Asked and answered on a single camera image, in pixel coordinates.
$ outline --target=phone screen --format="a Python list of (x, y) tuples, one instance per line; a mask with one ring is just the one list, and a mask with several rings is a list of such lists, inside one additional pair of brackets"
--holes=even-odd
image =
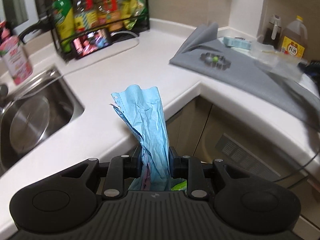
[(73, 45), (77, 54), (76, 58), (82, 58), (99, 49), (108, 47), (111, 44), (112, 43), (104, 29), (87, 33), (73, 40)]

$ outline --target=ribbed black surface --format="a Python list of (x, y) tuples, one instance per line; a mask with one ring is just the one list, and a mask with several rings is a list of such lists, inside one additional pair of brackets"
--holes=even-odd
[(63, 234), (37, 235), (23, 230), (14, 240), (298, 240), (291, 232), (256, 236), (229, 228), (207, 202), (183, 192), (129, 191), (120, 200), (106, 201), (85, 225)]

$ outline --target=white charging cable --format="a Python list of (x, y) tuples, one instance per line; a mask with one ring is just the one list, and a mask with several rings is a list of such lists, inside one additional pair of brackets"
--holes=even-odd
[(83, 69), (85, 69), (85, 68), (91, 67), (92, 65), (94, 65), (94, 64), (96, 64), (96, 63), (98, 63), (98, 62), (100, 62), (100, 61), (102, 61), (102, 60), (105, 60), (105, 59), (107, 59), (107, 58), (111, 58), (111, 57), (114, 57), (114, 56), (116, 56), (116, 55), (119, 55), (119, 54), (121, 54), (121, 53), (123, 53), (123, 52), (125, 52), (125, 51), (128, 51), (128, 50), (130, 50), (130, 49), (133, 49), (133, 48), (137, 47), (137, 46), (140, 44), (139, 36), (138, 36), (137, 34), (133, 33), (133, 32), (129, 32), (129, 31), (119, 31), (119, 32), (112, 33), (112, 36), (114, 36), (114, 35), (116, 35), (116, 34), (120, 34), (120, 33), (131, 34), (132, 36), (135, 37), (135, 40), (137, 41), (137, 43), (134, 44), (134, 45), (133, 45), (132, 47), (130, 47), (130, 48), (127, 48), (127, 49), (118, 51), (118, 52), (116, 52), (116, 53), (114, 53), (114, 54), (111, 54), (111, 55), (108, 55), (108, 56), (106, 56), (106, 57), (104, 57), (104, 58), (102, 58), (102, 59), (96, 60), (96, 61), (90, 63), (89, 65), (83, 66), (83, 67), (81, 67), (81, 68), (78, 68), (78, 69), (72, 70), (72, 71), (70, 71), (70, 72), (67, 72), (67, 73), (65, 73), (65, 74), (63, 74), (63, 75), (60, 75), (60, 76), (56, 77), (55, 79), (51, 80), (49, 83), (47, 83), (46, 85), (44, 85), (44, 86), (43, 86), (42, 88), (40, 88), (39, 90), (37, 90), (37, 91), (35, 91), (35, 92), (31, 93), (31, 94), (28, 94), (28, 95), (25, 95), (25, 96), (21, 96), (21, 97), (19, 97), (19, 98), (15, 98), (14, 101), (11, 103), (11, 105), (14, 104), (14, 103), (15, 103), (16, 101), (18, 101), (18, 100), (22, 100), (22, 99), (25, 99), (25, 98), (33, 97), (34, 95), (36, 95), (37, 93), (39, 93), (41, 90), (45, 89), (47, 86), (50, 86), (52, 83), (56, 82), (56, 81), (59, 80), (60, 78), (63, 78), (63, 77), (65, 77), (65, 76), (67, 76), (67, 75), (70, 75), (70, 74), (73, 74), (73, 73), (75, 73), (75, 72), (81, 71), (81, 70), (83, 70)]

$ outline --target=folded gray mat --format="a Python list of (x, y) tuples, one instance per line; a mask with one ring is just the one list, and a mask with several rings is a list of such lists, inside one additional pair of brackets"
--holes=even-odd
[[(183, 43), (170, 63), (215, 78), (292, 114), (316, 130), (320, 130), (320, 100), (298, 83), (280, 76), (265, 73), (256, 60), (227, 48), (217, 40), (218, 24), (198, 27)], [(222, 71), (207, 66), (202, 53), (216, 53), (231, 62)]]

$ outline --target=smartphone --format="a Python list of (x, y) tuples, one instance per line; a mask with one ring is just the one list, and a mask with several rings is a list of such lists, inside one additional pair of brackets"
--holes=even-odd
[(106, 29), (87, 33), (71, 41), (71, 47), (76, 59), (83, 58), (110, 45), (112, 45), (111, 36)]

